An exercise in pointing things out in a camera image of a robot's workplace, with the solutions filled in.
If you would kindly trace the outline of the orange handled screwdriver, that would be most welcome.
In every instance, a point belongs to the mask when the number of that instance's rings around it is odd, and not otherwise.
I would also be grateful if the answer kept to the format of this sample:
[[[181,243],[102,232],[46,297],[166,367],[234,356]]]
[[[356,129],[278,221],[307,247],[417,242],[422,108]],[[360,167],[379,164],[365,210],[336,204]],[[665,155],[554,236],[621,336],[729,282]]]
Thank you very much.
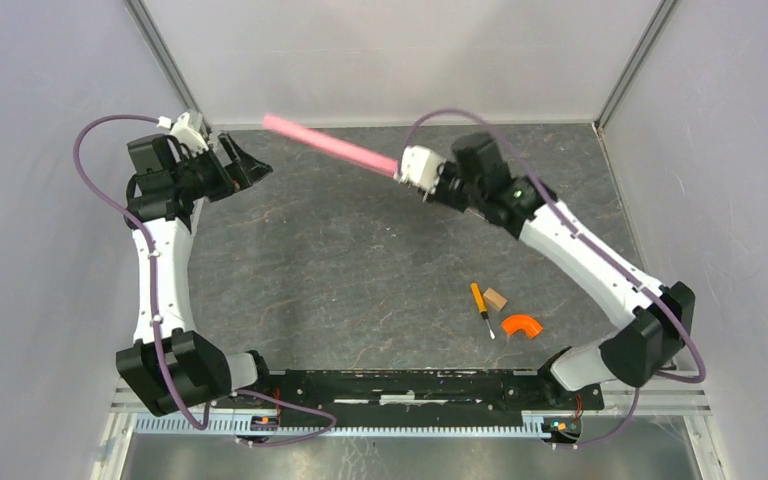
[[[486,303],[479,285],[476,282],[472,282],[470,284],[470,291],[471,291],[473,300],[475,302],[477,311],[487,327],[489,337],[491,340],[494,340],[496,336],[490,324],[488,308],[486,306]]]

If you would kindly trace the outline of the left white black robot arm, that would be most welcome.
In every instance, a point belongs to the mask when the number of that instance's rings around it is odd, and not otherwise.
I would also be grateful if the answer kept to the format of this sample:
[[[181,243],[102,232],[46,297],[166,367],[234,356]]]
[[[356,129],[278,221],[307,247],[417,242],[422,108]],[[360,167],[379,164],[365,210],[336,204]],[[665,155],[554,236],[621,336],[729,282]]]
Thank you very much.
[[[204,200],[217,202],[271,174],[228,133],[205,147],[170,134],[131,141],[135,172],[125,194],[126,225],[138,255],[139,309],[131,346],[116,354],[120,377],[155,416],[236,392],[266,405],[274,381],[256,351],[233,357],[196,330],[188,265]]]

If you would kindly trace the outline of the pink wooden photo frame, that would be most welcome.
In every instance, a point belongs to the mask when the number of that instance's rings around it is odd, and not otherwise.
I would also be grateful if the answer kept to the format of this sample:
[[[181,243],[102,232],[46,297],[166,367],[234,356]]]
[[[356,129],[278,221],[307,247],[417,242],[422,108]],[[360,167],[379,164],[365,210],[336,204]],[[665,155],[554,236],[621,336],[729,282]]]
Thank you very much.
[[[289,140],[386,177],[392,178],[397,173],[398,162],[395,159],[290,120],[266,115],[262,120],[262,126]]]

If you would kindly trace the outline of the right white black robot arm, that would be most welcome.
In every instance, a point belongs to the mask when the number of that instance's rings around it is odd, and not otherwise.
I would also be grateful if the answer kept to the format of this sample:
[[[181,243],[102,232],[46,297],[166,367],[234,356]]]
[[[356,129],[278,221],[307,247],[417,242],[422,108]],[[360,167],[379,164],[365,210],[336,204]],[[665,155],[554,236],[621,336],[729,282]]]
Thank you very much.
[[[543,366],[540,400],[562,408],[578,390],[616,379],[642,387],[661,375],[687,344],[695,293],[678,281],[666,286],[641,272],[581,224],[552,190],[541,195],[525,176],[512,175],[486,132],[458,138],[453,158],[438,167],[431,200],[484,219],[551,260],[593,298],[616,327],[614,335],[570,347]]]

